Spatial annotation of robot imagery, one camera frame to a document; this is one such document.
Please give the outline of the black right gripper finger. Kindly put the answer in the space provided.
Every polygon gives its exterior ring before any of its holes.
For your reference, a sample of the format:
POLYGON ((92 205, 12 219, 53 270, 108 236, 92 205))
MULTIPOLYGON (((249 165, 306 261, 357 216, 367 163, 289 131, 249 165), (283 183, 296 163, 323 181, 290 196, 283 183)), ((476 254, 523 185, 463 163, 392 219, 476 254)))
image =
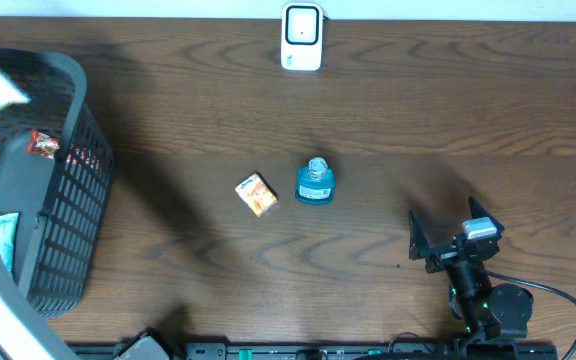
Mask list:
POLYGON ((488 222, 490 222, 495 227, 496 233, 501 234, 505 231, 504 225, 499 222, 488 210, 486 210, 474 196, 468 197, 468 203, 473 220, 483 220, 484 218, 487 218, 488 222))
POLYGON ((408 212, 410 242, 409 258, 411 260, 425 259, 429 256, 429 242, 425 235, 421 222, 414 211, 408 212))

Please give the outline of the teal mouthwash bottle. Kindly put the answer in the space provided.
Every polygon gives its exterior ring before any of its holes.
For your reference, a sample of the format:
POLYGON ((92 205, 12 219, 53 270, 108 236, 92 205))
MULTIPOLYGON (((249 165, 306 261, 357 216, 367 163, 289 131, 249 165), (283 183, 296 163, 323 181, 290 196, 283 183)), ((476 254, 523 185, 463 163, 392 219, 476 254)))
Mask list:
POLYGON ((315 157, 297 171, 295 198, 310 205, 329 204, 333 200, 335 187, 334 172, 324 158, 315 157))

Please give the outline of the small orange box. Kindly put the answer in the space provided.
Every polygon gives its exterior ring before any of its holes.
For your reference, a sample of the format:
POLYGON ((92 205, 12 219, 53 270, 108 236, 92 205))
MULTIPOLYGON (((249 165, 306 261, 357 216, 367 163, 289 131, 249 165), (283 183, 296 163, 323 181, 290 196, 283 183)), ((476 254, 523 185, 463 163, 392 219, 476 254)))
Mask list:
POLYGON ((278 202, 277 196, 258 173, 244 179, 235 187, 235 192, 257 217, 278 202))

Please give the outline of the red chocolate bar wrapper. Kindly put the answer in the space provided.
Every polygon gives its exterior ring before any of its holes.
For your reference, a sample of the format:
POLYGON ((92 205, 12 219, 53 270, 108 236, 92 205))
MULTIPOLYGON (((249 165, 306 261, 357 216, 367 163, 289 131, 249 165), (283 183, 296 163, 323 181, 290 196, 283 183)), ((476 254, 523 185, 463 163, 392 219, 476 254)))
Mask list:
POLYGON ((38 130, 32 130, 25 151, 28 155, 53 159, 59 149, 60 141, 57 137, 49 136, 38 130))

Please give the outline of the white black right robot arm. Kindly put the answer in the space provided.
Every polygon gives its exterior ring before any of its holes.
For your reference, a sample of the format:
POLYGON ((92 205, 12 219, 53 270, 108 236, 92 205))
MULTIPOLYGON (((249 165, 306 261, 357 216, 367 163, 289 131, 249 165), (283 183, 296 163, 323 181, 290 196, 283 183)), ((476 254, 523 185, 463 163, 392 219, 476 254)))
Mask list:
POLYGON ((476 346, 508 344, 527 337, 534 298, 530 291, 508 283, 491 284, 484 262, 495 256, 505 227, 474 198, 468 198, 471 218, 452 243, 432 248, 422 223, 409 213, 409 258, 423 259, 427 273, 444 272, 451 284, 453 315, 464 321, 466 334, 455 340, 455 350, 467 354, 476 346))

